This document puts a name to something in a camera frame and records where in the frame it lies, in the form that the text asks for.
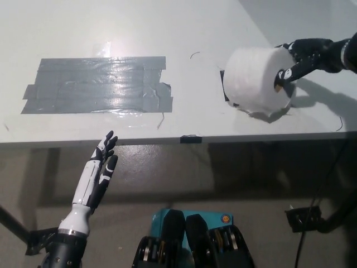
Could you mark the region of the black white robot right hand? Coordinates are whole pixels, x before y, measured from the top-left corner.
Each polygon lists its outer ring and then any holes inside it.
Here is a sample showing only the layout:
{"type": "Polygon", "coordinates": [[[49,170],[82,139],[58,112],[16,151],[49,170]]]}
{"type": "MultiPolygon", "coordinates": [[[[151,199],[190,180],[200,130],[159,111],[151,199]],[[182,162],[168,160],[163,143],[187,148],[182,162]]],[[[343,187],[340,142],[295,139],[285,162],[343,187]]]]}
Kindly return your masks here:
{"type": "Polygon", "coordinates": [[[296,81],[314,70],[338,73],[345,66],[345,47],[349,39],[334,42],[330,39],[297,39],[290,43],[278,45],[292,56],[294,66],[278,71],[274,80],[276,91],[286,84],[296,81]]]}

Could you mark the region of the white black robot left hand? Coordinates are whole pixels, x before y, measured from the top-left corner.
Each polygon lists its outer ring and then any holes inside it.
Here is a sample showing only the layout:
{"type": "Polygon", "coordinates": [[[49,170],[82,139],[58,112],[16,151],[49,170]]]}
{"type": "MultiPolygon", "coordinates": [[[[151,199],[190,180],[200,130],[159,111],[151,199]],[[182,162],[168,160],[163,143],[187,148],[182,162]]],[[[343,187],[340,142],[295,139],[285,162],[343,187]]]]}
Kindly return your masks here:
{"type": "Polygon", "coordinates": [[[58,233],[84,238],[89,236],[89,217],[100,204],[118,161],[118,156],[114,154],[117,140],[118,137],[110,131],[98,143],[90,160],[85,164],[71,211],[60,223],[58,233]]]}

